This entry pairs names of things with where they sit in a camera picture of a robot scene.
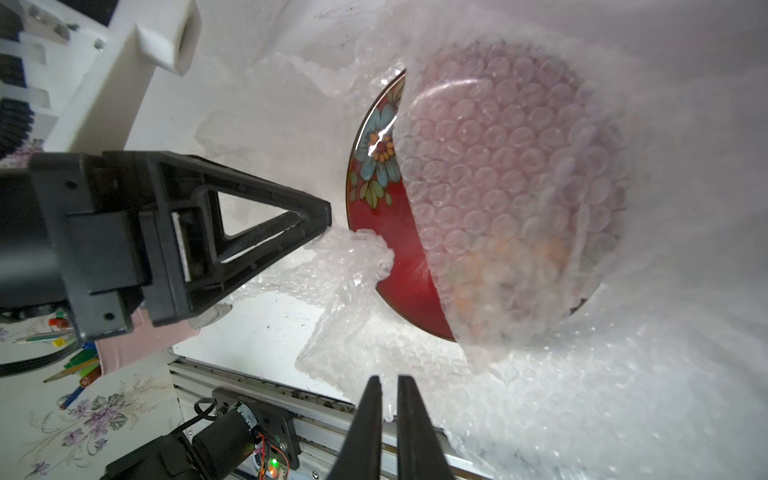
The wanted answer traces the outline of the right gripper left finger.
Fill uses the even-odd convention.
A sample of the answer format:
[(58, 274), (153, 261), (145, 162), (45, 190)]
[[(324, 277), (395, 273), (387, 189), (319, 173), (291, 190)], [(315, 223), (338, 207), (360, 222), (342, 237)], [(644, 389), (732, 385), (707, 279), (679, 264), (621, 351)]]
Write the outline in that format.
[(379, 479), (382, 444), (382, 387), (369, 378), (329, 480)]

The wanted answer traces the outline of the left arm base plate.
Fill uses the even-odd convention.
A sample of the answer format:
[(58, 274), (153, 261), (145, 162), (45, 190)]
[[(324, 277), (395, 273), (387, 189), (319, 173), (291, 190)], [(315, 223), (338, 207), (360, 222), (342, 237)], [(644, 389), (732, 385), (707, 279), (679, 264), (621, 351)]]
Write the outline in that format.
[(286, 479), (300, 467), (301, 453), (288, 410), (226, 388), (213, 390), (216, 420), (202, 435), (212, 441), (213, 465), (236, 469), (257, 460), (261, 479)]

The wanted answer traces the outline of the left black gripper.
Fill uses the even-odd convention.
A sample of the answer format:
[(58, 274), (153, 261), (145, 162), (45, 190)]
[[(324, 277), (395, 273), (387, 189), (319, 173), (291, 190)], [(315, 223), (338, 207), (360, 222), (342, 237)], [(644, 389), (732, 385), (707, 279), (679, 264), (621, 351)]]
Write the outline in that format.
[[(1, 171), (1, 318), (65, 309), (80, 339), (133, 331), (150, 278), (124, 153), (36, 154)], [(144, 152), (156, 325), (202, 314), (326, 232), (328, 201), (201, 157)]]

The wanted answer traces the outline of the bubble plate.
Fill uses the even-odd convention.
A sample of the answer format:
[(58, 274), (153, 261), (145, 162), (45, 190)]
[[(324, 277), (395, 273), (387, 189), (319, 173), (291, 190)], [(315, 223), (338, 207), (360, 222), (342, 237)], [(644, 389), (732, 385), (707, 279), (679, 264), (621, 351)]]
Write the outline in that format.
[(416, 220), (450, 333), (341, 222), (181, 355), (356, 401), (414, 376), (512, 479), (767, 475), (763, 1), (208, 1), (212, 158)]

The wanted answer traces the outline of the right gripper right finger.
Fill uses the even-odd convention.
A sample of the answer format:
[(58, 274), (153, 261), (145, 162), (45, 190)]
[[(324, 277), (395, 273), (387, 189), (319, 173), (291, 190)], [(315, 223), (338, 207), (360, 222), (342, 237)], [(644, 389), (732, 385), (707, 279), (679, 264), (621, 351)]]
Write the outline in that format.
[(396, 423), (399, 479), (455, 479), (412, 376), (398, 377)]

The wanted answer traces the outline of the red floral dinner plate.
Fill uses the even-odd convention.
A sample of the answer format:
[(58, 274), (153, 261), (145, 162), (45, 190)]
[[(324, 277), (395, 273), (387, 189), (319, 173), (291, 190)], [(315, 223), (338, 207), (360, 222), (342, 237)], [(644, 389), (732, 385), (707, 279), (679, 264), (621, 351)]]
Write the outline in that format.
[(578, 310), (621, 237), (619, 129), (563, 58), (452, 45), (398, 74), (353, 142), (346, 214), (393, 250), (384, 301), (470, 346), (524, 343)]

